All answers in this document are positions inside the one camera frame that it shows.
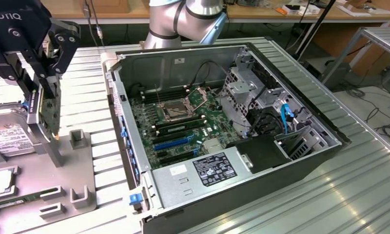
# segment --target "hard drive label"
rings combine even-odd
[[[0,130],[0,153],[4,154],[29,148],[33,148],[33,144],[23,128]]]
[[[209,187],[237,176],[225,153],[193,161],[204,186]]]

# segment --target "green circuit board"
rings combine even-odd
[[[229,119],[224,111],[217,109],[218,103],[210,92],[206,92],[206,98],[206,102],[194,110],[193,113],[193,115],[196,116],[205,115],[205,118],[202,119],[202,123],[204,121],[206,121],[205,126],[181,131],[185,136],[192,136],[192,140],[189,143],[161,150],[154,150],[153,140],[157,138],[157,136],[156,132],[153,131],[152,125],[170,123],[170,121],[165,119],[165,114],[158,103],[144,104],[142,101],[137,98],[130,99],[133,115],[140,130],[140,136],[153,169],[161,168],[166,165],[174,164],[188,159],[185,158],[182,160],[174,160],[166,164],[162,164],[160,159],[164,157],[157,156],[160,152],[168,153],[168,156],[165,156],[166,158],[196,150],[197,153],[192,157],[197,157],[208,154],[208,151],[202,147],[204,141],[217,138],[222,147],[225,148],[228,143],[240,139],[240,136],[236,132],[236,129],[230,125]],[[193,107],[197,107],[204,102],[202,94],[194,91],[190,94],[189,102]],[[165,103],[177,106],[180,103],[182,103],[182,99],[169,100],[162,102],[161,104],[164,105]]]

